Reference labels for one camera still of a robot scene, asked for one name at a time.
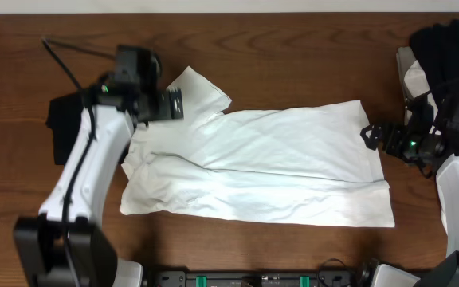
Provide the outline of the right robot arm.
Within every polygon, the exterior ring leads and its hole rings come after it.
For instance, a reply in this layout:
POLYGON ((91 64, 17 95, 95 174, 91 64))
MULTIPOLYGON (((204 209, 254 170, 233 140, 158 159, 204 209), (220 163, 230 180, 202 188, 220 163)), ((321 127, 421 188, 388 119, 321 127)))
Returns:
POLYGON ((370 124, 360 135, 371 150, 381 147, 435 179, 448 238, 446 257, 419 275, 386 263, 368 265, 360 276, 361 286, 459 287, 459 98, 447 97, 433 122, 427 120, 429 108, 425 97, 411 100, 406 124, 370 124))

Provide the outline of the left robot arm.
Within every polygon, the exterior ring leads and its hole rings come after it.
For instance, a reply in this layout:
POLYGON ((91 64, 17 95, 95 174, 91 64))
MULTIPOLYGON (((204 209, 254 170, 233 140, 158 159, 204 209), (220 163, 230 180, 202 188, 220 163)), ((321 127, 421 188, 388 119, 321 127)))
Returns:
POLYGON ((105 76, 83 89, 76 142, 36 217, 20 217, 14 242, 30 286, 143 286, 143 266, 118 257, 104 235, 105 199, 138 123, 180 120, 180 88, 105 76))

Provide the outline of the white printed t-shirt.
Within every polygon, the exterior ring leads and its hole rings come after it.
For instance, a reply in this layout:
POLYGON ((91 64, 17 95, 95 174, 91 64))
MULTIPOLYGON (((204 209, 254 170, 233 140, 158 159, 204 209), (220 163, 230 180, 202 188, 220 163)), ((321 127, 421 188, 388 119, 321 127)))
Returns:
POLYGON ((192 68, 173 86, 184 118, 135 130, 122 214, 394 226, 379 154, 360 135, 368 119, 359 101, 231 112, 230 98, 192 68))

